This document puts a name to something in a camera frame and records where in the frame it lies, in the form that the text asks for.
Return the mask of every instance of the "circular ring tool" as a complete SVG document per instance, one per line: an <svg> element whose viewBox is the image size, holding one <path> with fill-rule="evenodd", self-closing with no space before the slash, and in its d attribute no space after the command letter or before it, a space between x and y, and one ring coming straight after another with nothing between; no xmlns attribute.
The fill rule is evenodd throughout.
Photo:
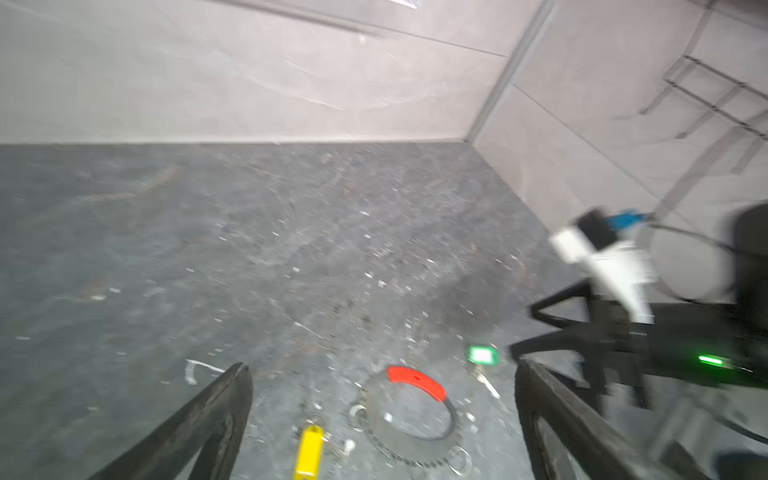
<svg viewBox="0 0 768 480"><path fill-rule="evenodd" d="M382 389L390 383L408 383L427 392L433 399L447 408L451 417L446 433L437 439L424 439L401 432L387 422L378 411L377 399L382 398ZM461 449L468 459L469 469L472 460L466 450L459 446L462 433L459 428L459 416L445 389L435 380L418 370L404 366L390 366L384 372L373 376L360 388L360 402L349 411L350 423L355 428L359 426L365 432L368 440L387 458L401 462L411 467L436 468L447 465L457 475L458 471L449 464L449 458L454 449Z"/></svg>

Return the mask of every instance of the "scratched surface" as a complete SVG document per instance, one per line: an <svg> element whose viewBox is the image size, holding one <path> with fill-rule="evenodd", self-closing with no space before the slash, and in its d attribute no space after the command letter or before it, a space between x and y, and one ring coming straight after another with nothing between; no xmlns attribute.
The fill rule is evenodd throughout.
<svg viewBox="0 0 768 480"><path fill-rule="evenodd" d="M216 373L250 365L254 402L233 478L289 478L296 427L343 444L320 478L427 478L353 431L357 386L406 364L446 388L469 478L530 478L515 367L474 380L467 343L546 331L525 312L577 277L464 144L0 147L0 471L84 478ZM548 361L570 371L568 356ZM393 422L438 435L412 387ZM447 469L429 478L453 478Z"/></svg>

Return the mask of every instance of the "green led indicator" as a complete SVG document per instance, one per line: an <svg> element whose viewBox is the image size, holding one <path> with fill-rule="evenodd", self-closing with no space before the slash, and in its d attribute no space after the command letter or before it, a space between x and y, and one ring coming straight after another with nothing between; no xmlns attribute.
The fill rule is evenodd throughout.
<svg viewBox="0 0 768 480"><path fill-rule="evenodd" d="M496 365L498 363L498 352L490 346L470 345L467 348L467 359L478 365Z"/></svg>
<svg viewBox="0 0 768 480"><path fill-rule="evenodd" d="M716 356L699 355L699 361L709 365L723 366L723 359L719 359Z"/></svg>

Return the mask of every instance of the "red plastic grip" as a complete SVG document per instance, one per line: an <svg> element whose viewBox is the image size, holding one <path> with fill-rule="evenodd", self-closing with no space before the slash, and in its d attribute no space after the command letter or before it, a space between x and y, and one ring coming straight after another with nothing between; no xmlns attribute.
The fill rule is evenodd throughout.
<svg viewBox="0 0 768 480"><path fill-rule="evenodd" d="M390 366L387 367L386 375L392 383L408 383L424 390L438 402L445 400L445 389L418 370L407 366Z"/></svg>

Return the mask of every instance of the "wall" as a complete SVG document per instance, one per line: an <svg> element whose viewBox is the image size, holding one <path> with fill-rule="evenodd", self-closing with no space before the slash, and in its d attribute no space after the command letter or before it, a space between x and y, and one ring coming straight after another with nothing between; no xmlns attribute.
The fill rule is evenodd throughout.
<svg viewBox="0 0 768 480"><path fill-rule="evenodd" d="M0 142L461 139L535 5L1 0Z"/></svg>
<svg viewBox="0 0 768 480"><path fill-rule="evenodd" d="M679 94L638 114L661 90L662 75L684 52L702 13L685 0L560 0L475 142L547 227L599 205L653 210L730 130L713 118L676 139L703 113ZM692 53L768 91L767 48L768 32L716 12ZM710 94L726 88L710 78L690 80ZM748 118L768 104L739 97L729 107ZM728 215L768 197L768 147L742 174L730 172L750 142L745 136L731 144L665 221L727 238ZM660 233L651 253L682 294L728 281L730 259L695 240Z"/></svg>

